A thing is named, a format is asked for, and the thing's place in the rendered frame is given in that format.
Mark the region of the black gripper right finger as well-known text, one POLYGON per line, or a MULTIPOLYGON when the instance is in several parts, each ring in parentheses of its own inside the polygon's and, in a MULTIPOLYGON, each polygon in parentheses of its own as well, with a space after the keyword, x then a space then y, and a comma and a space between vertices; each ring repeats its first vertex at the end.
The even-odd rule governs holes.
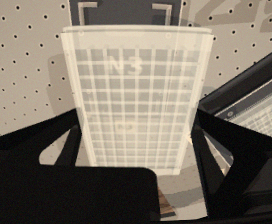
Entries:
POLYGON ((208 218, 226 217, 246 194, 272 191, 271 136, 197 108, 191 140, 208 218), (232 153, 233 164, 226 176, 202 129, 232 153))

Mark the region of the grey flat base plate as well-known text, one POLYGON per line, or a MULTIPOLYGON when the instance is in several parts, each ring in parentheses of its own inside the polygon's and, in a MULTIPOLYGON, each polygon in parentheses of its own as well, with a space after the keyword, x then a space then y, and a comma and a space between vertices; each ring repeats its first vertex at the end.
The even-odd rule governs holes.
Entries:
MULTIPOLYGON (((60 33, 67 0, 0 0, 0 136, 76 108, 60 33)), ((200 100, 272 52, 272 0, 183 0, 181 26, 214 35, 200 100)), ((157 175, 174 212, 207 216, 193 145, 179 175, 157 175)))

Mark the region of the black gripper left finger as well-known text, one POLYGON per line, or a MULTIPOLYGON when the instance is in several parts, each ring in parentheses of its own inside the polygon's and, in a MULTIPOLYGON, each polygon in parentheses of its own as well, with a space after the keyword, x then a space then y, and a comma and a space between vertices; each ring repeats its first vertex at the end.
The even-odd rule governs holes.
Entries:
POLYGON ((64 147, 54 165, 75 165, 82 138, 76 108, 0 136, 0 160, 40 164, 41 152, 68 130, 64 147))

